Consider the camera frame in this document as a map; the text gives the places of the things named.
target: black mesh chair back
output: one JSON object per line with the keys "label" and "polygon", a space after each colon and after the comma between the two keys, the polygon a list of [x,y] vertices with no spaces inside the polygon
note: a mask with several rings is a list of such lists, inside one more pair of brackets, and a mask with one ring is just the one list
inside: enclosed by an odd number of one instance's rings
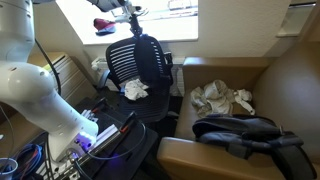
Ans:
{"label": "black mesh chair back", "polygon": [[122,113],[128,115],[135,111],[143,122],[159,121],[167,115],[173,83],[172,56],[163,53],[155,38],[142,35],[113,43],[106,50],[106,59],[110,70],[108,77],[119,90],[121,83],[136,78],[150,87],[146,98],[131,101],[121,96]]}

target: black bag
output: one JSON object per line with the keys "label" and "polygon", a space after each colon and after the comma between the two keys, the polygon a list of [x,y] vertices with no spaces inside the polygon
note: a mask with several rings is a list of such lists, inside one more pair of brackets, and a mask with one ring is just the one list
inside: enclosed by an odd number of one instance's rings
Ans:
{"label": "black bag", "polygon": [[271,155],[286,179],[316,179],[317,173],[301,148],[303,141],[265,117],[211,114],[192,127],[198,142],[226,147],[237,157],[253,152]]}

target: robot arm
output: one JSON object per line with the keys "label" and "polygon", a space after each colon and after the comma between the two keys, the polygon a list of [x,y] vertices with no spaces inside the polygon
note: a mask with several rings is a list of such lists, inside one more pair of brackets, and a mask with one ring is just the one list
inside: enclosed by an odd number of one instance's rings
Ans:
{"label": "robot arm", "polygon": [[[80,156],[96,143],[98,126],[84,118],[55,91],[51,75],[28,64],[34,45],[32,3],[53,0],[0,0],[0,101],[49,133],[52,159],[60,162],[68,149]],[[132,13],[129,0],[88,0],[101,11],[118,7]]]}

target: white cabinet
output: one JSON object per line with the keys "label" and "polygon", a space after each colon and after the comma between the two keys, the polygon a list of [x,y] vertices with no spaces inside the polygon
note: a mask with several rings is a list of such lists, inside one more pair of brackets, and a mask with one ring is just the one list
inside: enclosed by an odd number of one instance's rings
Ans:
{"label": "white cabinet", "polygon": [[[61,97],[71,106],[75,106],[85,97],[93,98],[97,95],[94,87],[66,53],[50,52],[47,54],[59,74]],[[54,77],[49,64],[42,54],[31,55],[28,59],[28,63],[43,67]],[[54,82],[56,89],[58,89],[57,82]]]}

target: window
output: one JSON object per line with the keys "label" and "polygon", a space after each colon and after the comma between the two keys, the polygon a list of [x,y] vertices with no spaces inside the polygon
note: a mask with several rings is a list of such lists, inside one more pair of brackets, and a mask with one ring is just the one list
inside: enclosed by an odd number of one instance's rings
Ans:
{"label": "window", "polygon": [[[159,41],[187,41],[198,38],[198,0],[131,0],[148,12],[138,17],[143,33]],[[62,12],[85,45],[109,44],[132,37],[128,23],[117,23],[116,32],[96,36],[93,26],[95,18],[114,21],[122,13],[121,8],[107,13],[101,12],[85,0],[58,0]]]}
{"label": "window", "polygon": [[298,36],[315,3],[315,0],[292,0],[277,37]]}

